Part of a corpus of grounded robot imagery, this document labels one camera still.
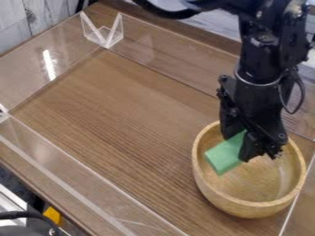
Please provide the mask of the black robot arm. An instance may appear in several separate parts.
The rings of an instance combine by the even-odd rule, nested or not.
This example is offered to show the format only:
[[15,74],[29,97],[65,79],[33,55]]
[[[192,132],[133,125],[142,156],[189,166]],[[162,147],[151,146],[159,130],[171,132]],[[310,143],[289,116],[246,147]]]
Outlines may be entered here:
[[238,16],[242,51],[234,75],[221,76],[222,134],[230,139],[244,132],[238,158],[260,155],[273,159],[289,143],[282,113],[293,90],[306,85],[298,65],[308,60],[308,0],[184,0],[198,12],[218,8]]

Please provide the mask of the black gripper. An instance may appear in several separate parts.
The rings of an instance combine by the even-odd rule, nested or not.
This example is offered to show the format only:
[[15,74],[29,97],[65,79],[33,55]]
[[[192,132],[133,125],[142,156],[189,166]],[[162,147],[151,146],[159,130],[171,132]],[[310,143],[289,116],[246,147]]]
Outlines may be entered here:
[[270,84],[253,84],[240,75],[224,75],[221,88],[221,132],[226,140],[245,132],[240,159],[249,162],[268,154],[276,159],[289,143],[282,111],[298,112],[306,98],[306,86],[296,69]]

